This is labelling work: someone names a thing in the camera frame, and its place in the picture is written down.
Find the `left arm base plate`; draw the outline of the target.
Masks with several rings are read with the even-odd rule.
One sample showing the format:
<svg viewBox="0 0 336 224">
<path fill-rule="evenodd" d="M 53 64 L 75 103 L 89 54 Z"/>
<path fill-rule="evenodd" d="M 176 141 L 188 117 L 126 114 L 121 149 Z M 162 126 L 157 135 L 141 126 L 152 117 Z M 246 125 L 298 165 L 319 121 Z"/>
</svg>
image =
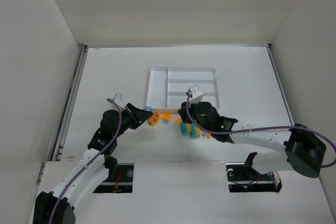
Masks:
<svg viewBox="0 0 336 224">
<path fill-rule="evenodd" d="M 134 164 L 121 163 L 94 191 L 94 194 L 128 194 L 133 191 Z"/>
</svg>

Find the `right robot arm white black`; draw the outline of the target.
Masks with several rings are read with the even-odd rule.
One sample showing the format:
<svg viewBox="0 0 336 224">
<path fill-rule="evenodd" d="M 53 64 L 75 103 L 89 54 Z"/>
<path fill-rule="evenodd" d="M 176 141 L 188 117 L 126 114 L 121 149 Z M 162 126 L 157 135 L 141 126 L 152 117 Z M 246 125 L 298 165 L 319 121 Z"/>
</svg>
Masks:
<svg viewBox="0 0 336 224">
<path fill-rule="evenodd" d="M 183 102 L 177 112 L 184 123 L 194 123 L 221 143 L 269 149 L 268 153 L 248 154 L 244 169 L 249 172 L 266 174 L 293 170 L 310 178 L 320 175 L 327 147 L 316 132 L 304 125 L 260 127 L 243 124 L 235 118 L 221 116 L 209 102 Z"/>
</svg>

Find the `teal yellow lego block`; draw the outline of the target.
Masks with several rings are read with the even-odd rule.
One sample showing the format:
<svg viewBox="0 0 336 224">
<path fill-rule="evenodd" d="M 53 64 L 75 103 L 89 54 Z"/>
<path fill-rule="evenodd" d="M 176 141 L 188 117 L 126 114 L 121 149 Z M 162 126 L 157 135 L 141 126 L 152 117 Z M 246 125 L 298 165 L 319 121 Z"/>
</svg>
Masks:
<svg viewBox="0 0 336 224">
<path fill-rule="evenodd" d="M 190 138 L 199 138 L 201 136 L 201 130 L 194 124 L 180 123 L 180 131 L 183 136 L 189 136 Z"/>
</svg>

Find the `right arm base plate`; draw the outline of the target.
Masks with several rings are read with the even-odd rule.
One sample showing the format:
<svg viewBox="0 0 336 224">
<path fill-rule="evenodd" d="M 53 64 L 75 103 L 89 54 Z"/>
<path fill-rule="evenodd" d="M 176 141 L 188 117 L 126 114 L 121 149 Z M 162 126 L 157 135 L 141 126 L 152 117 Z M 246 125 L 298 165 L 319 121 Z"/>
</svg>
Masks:
<svg viewBox="0 0 336 224">
<path fill-rule="evenodd" d="M 279 193 L 282 189 L 278 172 L 260 174 L 244 163 L 226 163 L 226 172 L 230 193 Z"/>
</svg>

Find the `yellow round printed lego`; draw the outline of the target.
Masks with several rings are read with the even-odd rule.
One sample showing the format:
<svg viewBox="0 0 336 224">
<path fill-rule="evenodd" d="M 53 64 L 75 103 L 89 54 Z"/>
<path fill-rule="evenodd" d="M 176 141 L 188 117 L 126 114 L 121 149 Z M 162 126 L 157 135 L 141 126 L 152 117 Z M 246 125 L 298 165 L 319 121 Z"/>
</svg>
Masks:
<svg viewBox="0 0 336 224">
<path fill-rule="evenodd" d="M 161 114 L 158 111 L 154 111 L 151 117 L 148 119 L 149 126 L 155 126 L 161 120 Z"/>
</svg>

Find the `teal round printed lego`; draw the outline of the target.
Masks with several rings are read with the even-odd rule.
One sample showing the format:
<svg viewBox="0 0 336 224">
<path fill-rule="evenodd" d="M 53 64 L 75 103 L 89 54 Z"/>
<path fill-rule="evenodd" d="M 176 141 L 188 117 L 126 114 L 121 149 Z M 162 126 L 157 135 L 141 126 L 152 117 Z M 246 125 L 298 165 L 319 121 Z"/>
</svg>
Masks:
<svg viewBox="0 0 336 224">
<path fill-rule="evenodd" d="M 146 106 L 143 110 L 153 112 L 153 109 L 150 106 Z"/>
</svg>

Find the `small orange square lego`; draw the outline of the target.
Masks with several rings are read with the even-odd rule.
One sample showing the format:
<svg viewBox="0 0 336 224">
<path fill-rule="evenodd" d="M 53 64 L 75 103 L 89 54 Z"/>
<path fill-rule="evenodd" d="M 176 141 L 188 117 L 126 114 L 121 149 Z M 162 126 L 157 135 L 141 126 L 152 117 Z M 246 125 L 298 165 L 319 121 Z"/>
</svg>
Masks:
<svg viewBox="0 0 336 224">
<path fill-rule="evenodd" d="M 176 123 L 176 124 L 179 124 L 179 123 L 181 123 L 181 122 L 182 122 L 182 119 L 181 119 L 181 118 L 175 120 L 175 123 Z"/>
</svg>

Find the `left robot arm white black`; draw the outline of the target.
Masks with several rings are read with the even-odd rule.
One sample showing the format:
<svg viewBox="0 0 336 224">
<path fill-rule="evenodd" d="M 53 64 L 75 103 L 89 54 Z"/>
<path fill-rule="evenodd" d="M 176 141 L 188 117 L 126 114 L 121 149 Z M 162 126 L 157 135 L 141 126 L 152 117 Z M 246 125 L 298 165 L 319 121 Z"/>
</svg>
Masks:
<svg viewBox="0 0 336 224">
<path fill-rule="evenodd" d="M 35 200 L 33 223 L 75 223 L 83 202 L 109 175 L 118 169 L 112 157 L 117 139 L 126 130 L 135 130 L 146 122 L 152 112 L 138 109 L 131 103 L 103 113 L 100 126 L 87 149 L 70 173 L 51 191 L 40 192 Z"/>
</svg>

